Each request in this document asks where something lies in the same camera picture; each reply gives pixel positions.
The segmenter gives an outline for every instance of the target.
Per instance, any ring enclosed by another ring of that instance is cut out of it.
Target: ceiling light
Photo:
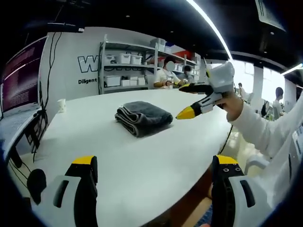
[[[213,31],[216,33],[216,35],[218,36],[219,40],[221,41],[225,51],[227,52],[228,57],[230,58],[230,60],[232,60],[232,55],[231,52],[229,51],[222,35],[220,34],[219,30],[216,28],[216,26],[213,24],[213,22],[211,21],[211,19],[208,17],[208,15],[197,5],[197,3],[195,3],[194,0],[186,0],[192,7],[195,8],[195,10],[198,11],[198,13],[204,18],[204,20],[209,24],[209,26],[213,29]]]
[[[281,73],[281,75],[282,75],[282,76],[285,76],[286,74],[288,74],[288,73],[290,73],[290,72],[292,72],[292,71],[295,71],[295,70],[298,70],[298,69],[302,68],[302,66],[303,66],[303,64],[300,63],[300,64],[298,64],[297,66],[293,67],[292,69],[287,70],[287,71],[284,72],[284,73]]]

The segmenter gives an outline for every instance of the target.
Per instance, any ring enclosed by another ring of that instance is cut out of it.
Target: folded towel
[[[142,101],[124,104],[117,109],[115,118],[136,137],[155,133],[173,120],[167,111]]]

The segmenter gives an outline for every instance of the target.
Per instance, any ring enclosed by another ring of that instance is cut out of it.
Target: white table
[[[225,143],[231,125],[226,112],[176,120],[158,134],[136,138],[115,122],[119,106],[146,101],[175,117],[202,95],[145,90],[91,96],[66,103],[48,127],[36,156],[47,182],[64,175],[72,161],[98,159],[99,226],[138,227],[169,209],[204,174]]]
[[[0,139],[4,139],[2,145],[4,160],[8,158],[12,147],[24,133],[26,127],[35,119],[34,114],[39,110],[41,110],[41,108],[22,111],[14,115],[4,117],[0,121],[0,134],[3,137]]]

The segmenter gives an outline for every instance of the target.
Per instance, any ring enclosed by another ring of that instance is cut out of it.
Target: shelf unit
[[[154,65],[132,65],[132,64],[103,64],[105,62],[105,51],[106,50],[123,50],[123,51],[134,51],[138,53],[142,53],[143,59],[142,62],[144,63],[146,61],[146,54],[151,54],[154,56]],[[105,87],[104,86],[104,81],[105,81],[105,74],[104,74],[104,68],[132,68],[132,69],[141,69],[143,71],[145,81],[146,75],[145,75],[145,70],[152,70],[153,74],[157,73],[157,70],[160,69],[158,67],[158,57],[167,57],[167,56],[173,56],[178,62],[183,63],[183,65],[191,65],[195,66],[198,65],[194,61],[190,61],[186,59],[186,55],[184,58],[159,51],[158,46],[156,44],[156,48],[149,47],[149,46],[143,46],[143,45],[138,45],[138,44],[129,44],[129,43],[124,43],[124,42],[112,42],[107,40],[107,35],[104,36],[104,41],[100,43],[99,47],[99,59],[98,59],[98,90],[99,94],[104,94],[106,91],[115,91],[115,90],[125,90],[125,89],[142,89],[142,88],[148,88],[148,85],[137,85],[137,86],[117,86],[117,87]],[[173,72],[176,73],[182,73],[181,71],[178,70],[173,70]]]

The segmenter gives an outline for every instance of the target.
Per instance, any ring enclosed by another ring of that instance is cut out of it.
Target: floor
[[[244,169],[246,160],[254,154],[259,154],[259,152],[255,150],[254,145],[247,143],[237,129],[233,128],[222,155],[230,156],[238,160],[240,167]],[[29,169],[32,170],[35,168],[32,162],[32,154],[22,155],[21,158]],[[13,166],[13,163],[10,162],[9,172],[13,181],[19,188],[20,193],[24,197],[29,197],[29,192],[25,187],[25,177],[28,177],[29,170],[25,167],[25,165],[22,165],[19,170],[25,176],[23,176]],[[260,173],[260,171],[261,170],[257,167],[251,167],[248,171],[248,176],[255,176]],[[193,227],[211,204],[211,199],[209,199],[209,188],[211,185],[209,182],[211,182],[211,173],[210,171],[207,171],[196,183],[196,185],[170,210],[155,218],[155,220],[148,223],[146,226]]]

